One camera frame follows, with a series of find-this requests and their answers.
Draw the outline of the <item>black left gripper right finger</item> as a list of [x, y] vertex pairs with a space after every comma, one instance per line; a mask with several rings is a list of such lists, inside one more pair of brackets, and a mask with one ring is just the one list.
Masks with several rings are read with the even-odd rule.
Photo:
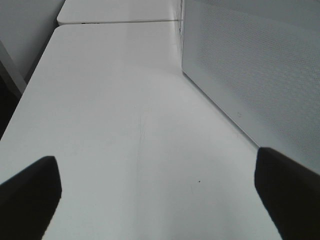
[[320, 238], [320, 176], [270, 148], [257, 151], [255, 189], [284, 240]]

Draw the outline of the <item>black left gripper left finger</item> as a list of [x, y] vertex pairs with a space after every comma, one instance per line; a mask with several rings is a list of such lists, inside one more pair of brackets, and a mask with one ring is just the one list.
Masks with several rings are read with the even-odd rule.
[[0, 185], [0, 238], [40, 240], [62, 197], [57, 160], [45, 156]]

